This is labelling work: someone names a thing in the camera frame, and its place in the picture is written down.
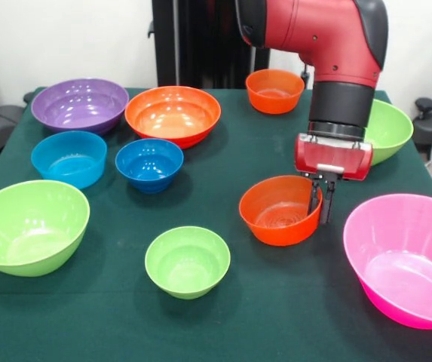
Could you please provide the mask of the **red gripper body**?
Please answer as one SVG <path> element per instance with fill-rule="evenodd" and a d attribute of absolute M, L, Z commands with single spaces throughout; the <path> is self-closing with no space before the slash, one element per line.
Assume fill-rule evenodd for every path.
<path fill-rule="evenodd" d="M 296 169 L 303 173 L 334 173 L 343 179 L 362 181 L 372 163 L 370 143 L 317 136 L 297 136 Z"/>

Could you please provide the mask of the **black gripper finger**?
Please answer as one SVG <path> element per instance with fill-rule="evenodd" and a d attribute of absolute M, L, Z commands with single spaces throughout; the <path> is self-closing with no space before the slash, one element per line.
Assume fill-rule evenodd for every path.
<path fill-rule="evenodd" d="M 311 181 L 310 199 L 308 203 L 308 215 L 311 215 L 318 209 L 320 204 L 320 182 L 318 180 Z"/>
<path fill-rule="evenodd" d="M 329 222 L 332 200 L 335 193 L 336 181 L 326 181 L 326 191 L 323 197 L 321 211 L 320 211 L 320 224 L 324 225 Z"/>

